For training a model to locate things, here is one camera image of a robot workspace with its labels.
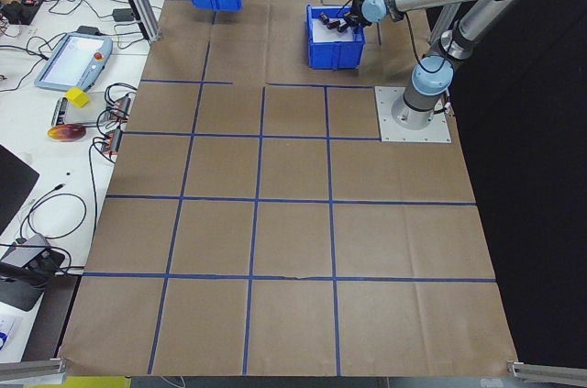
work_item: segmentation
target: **small electronics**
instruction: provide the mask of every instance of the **small electronics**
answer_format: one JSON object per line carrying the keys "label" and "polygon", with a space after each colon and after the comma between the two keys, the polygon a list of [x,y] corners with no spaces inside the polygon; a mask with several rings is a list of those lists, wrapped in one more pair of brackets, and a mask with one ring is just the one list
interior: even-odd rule
{"label": "small electronics", "polygon": [[[55,112],[53,113],[53,120],[51,126],[63,124],[80,124],[86,127],[95,127],[96,120],[100,114],[106,110],[106,102],[104,99],[94,97],[91,94],[90,102],[80,108],[73,105],[67,97],[63,97],[57,101]],[[110,115],[103,114],[100,116],[100,125],[110,120]]]}
{"label": "small electronics", "polygon": [[68,33],[57,45],[37,76],[40,88],[67,92],[72,87],[87,91],[94,85],[112,53],[112,39]]}

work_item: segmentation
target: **black curtain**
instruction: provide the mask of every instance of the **black curtain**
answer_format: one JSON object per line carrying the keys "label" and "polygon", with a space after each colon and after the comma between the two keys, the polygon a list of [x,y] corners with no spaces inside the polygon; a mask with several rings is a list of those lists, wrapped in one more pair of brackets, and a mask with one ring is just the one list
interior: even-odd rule
{"label": "black curtain", "polygon": [[450,91],[518,357],[587,368],[587,0],[520,1]]}

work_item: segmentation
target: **metal base plate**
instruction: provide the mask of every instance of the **metal base plate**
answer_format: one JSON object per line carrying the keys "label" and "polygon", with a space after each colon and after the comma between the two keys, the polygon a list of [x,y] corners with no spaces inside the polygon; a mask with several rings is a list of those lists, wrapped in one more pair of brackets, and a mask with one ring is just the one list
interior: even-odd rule
{"label": "metal base plate", "polygon": [[[392,105],[404,93],[404,87],[375,87],[377,116],[382,142],[451,143],[449,125],[444,114],[432,116],[424,129],[412,130],[399,125],[392,117]],[[436,109],[442,108],[438,101]]]}

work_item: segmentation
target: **electronic device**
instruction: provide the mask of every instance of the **electronic device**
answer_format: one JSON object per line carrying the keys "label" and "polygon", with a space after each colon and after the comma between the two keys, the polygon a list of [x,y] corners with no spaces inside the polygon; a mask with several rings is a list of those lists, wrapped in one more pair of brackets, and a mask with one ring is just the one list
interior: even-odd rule
{"label": "electronic device", "polygon": [[[67,97],[59,99],[55,105],[51,126],[81,124],[86,127],[95,127],[96,120],[106,110],[106,102],[104,98],[92,96],[91,94],[89,96],[90,102],[84,105],[83,108],[72,105]],[[103,114],[100,116],[99,124],[102,125],[108,120],[110,120],[110,115]]]}
{"label": "electronic device", "polygon": [[[25,203],[38,178],[35,170],[0,145],[0,234]],[[0,261],[0,302],[28,311],[43,294],[47,279],[47,276]]]}
{"label": "electronic device", "polygon": [[12,264],[17,267],[24,267],[32,261],[37,255],[50,248],[50,244],[45,237],[35,234],[19,246],[8,248],[2,262]]}
{"label": "electronic device", "polygon": [[68,33],[57,45],[35,80],[40,88],[67,92],[72,87],[87,91],[94,85],[112,53],[112,39]]}

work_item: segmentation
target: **floor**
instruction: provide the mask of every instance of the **floor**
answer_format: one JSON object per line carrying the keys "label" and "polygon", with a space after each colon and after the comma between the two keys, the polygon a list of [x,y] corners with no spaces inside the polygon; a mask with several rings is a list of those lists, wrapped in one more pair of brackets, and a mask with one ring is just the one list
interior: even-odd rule
{"label": "floor", "polygon": [[372,87],[409,78],[405,23],[369,28],[357,70],[308,67],[306,5],[345,1],[166,0],[64,339],[73,373],[515,360],[455,119],[452,144],[380,142]]}

